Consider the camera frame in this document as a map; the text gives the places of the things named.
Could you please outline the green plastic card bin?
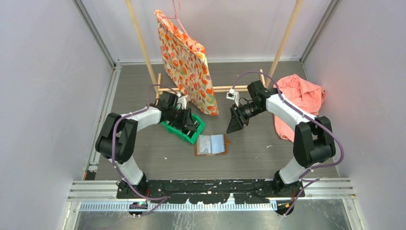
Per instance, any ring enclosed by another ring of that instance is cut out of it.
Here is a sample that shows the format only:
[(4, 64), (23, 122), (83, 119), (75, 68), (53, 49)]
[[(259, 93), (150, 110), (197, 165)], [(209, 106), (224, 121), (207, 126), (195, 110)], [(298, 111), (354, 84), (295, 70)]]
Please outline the green plastic card bin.
[(186, 131), (186, 130), (180, 130), (176, 129), (174, 126), (171, 126), (169, 122), (161, 122), (161, 124), (164, 126), (166, 131), (170, 134), (175, 134), (178, 136), (182, 141), (187, 141), (191, 143), (192, 145), (197, 141), (199, 135), (202, 133), (204, 128), (206, 127), (205, 122), (196, 114), (192, 114), (192, 121), (193, 124), (196, 126), (197, 131)]

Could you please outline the silver grey credit card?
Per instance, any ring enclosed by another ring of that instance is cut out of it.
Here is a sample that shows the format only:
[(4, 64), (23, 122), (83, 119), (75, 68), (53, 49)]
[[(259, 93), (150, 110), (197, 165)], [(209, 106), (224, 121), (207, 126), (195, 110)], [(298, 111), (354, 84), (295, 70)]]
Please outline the silver grey credit card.
[(200, 135), (196, 142), (196, 149), (198, 155), (211, 154), (212, 153), (211, 136)]

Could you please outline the brown leather card holder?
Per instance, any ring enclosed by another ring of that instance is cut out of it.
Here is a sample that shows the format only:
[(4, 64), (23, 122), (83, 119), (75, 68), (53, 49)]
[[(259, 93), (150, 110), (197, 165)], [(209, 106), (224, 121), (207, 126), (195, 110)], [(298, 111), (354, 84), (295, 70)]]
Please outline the brown leather card holder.
[(230, 144), (229, 139), (227, 138), (226, 134), (217, 134), (217, 135), (210, 135), (211, 136), (211, 144), (212, 144), (212, 153), (211, 154), (197, 154), (196, 149), (196, 142), (194, 144), (194, 155), (195, 156), (216, 156), (216, 155), (226, 155), (228, 153), (228, 147)]

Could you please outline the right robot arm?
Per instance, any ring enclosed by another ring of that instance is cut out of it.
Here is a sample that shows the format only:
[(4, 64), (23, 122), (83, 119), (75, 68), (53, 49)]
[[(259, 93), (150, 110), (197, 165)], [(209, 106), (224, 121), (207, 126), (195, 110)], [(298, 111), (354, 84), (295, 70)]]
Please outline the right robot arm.
[(231, 119), (226, 132), (242, 130), (250, 118), (263, 112), (276, 115), (288, 125), (294, 133), (293, 158), (275, 173), (272, 185), (275, 194), (287, 196), (303, 173), (335, 156), (331, 122), (325, 116), (317, 118), (300, 109), (276, 88), (267, 89), (259, 80), (250, 83), (247, 90), (251, 99), (246, 104), (239, 103), (238, 92), (229, 90), (226, 97), (235, 104), (230, 108)]

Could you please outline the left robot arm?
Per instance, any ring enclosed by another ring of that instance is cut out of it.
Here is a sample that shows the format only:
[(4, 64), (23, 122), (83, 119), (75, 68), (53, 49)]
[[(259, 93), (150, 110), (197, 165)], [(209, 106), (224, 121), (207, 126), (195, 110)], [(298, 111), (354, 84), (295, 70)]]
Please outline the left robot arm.
[(142, 198), (147, 192), (146, 175), (133, 158), (136, 136), (138, 131), (160, 123), (189, 138), (200, 126), (187, 107), (185, 96), (163, 92), (141, 110), (125, 115), (108, 114), (96, 140), (95, 150), (119, 170), (129, 184), (128, 192), (135, 198)]

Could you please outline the floral fabric bag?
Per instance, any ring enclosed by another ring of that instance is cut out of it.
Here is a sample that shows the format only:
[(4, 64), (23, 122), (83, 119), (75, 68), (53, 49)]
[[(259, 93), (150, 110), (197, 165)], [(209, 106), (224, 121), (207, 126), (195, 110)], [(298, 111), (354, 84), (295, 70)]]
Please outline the floral fabric bag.
[(181, 93), (189, 96), (190, 101), (201, 112), (218, 115), (219, 107), (206, 60), (206, 52), (189, 50), (174, 35), (171, 35), (158, 19), (157, 27), (164, 69), (168, 76)]

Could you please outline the pink crumpled cloth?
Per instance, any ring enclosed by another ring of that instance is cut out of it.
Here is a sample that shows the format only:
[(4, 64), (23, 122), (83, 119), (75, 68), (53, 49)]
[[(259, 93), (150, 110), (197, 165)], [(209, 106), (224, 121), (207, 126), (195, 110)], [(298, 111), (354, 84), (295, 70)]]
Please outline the pink crumpled cloth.
[[(302, 79), (297, 74), (286, 76), (277, 81), (281, 92), (293, 104), (304, 111), (318, 116), (326, 98), (326, 90), (319, 85)], [(279, 117), (274, 117), (275, 130), (281, 139), (294, 141), (294, 131)]]

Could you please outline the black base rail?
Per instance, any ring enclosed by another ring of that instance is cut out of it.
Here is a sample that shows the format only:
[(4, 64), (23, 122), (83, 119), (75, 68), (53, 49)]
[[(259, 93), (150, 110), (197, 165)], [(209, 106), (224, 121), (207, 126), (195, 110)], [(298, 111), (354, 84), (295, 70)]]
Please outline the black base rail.
[(224, 204), (233, 199), (236, 204), (262, 204), (270, 198), (294, 200), (304, 196), (303, 184), (277, 185), (266, 179), (213, 179), (213, 180), (149, 180), (135, 189), (152, 203), (169, 204)]

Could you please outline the aluminium frame rail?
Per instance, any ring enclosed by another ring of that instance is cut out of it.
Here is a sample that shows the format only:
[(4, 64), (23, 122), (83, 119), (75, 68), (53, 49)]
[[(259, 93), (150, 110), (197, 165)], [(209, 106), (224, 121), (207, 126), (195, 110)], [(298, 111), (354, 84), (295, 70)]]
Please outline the aluminium frame rail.
[(276, 211), (286, 208), (290, 203), (303, 200), (345, 200), (355, 199), (352, 184), (347, 178), (321, 178), (302, 180), (301, 192), (294, 200), (270, 198), (262, 204), (236, 204), (231, 198), (224, 204), (169, 204), (161, 201), (152, 203), (146, 196), (138, 196), (120, 181), (75, 181), (68, 194), (68, 201), (78, 202), (83, 211)]

